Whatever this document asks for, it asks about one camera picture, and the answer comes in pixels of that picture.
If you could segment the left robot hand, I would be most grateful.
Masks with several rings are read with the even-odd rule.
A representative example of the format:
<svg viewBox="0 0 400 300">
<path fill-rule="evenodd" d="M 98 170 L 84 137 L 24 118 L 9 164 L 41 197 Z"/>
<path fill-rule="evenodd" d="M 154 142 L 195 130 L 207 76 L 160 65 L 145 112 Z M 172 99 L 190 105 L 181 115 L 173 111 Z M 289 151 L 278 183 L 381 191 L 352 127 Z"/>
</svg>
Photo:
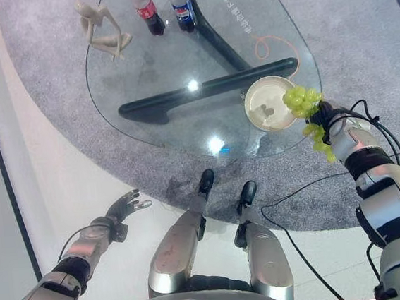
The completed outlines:
<svg viewBox="0 0 400 300">
<path fill-rule="evenodd" d="M 130 214 L 148 208 L 152 205 L 151 200 L 139 201 L 140 190 L 133 189 L 114 201 L 106 212 L 106 218 L 122 223 Z"/>
</svg>

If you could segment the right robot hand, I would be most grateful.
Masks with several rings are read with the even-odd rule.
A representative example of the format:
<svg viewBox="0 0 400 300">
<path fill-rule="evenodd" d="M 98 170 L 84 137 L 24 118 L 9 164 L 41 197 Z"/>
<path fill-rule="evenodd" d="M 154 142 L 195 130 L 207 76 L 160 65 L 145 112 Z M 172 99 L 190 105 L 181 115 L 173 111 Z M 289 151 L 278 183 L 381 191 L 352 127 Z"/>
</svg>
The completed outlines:
<svg viewBox="0 0 400 300">
<path fill-rule="evenodd" d="M 331 103 L 324 100 L 320 101 L 315 108 L 316 112 L 308 118 L 306 123 L 323 127 L 322 142 L 329 145 L 329 127 L 332 119 L 337 115 L 336 109 Z"/>
</svg>

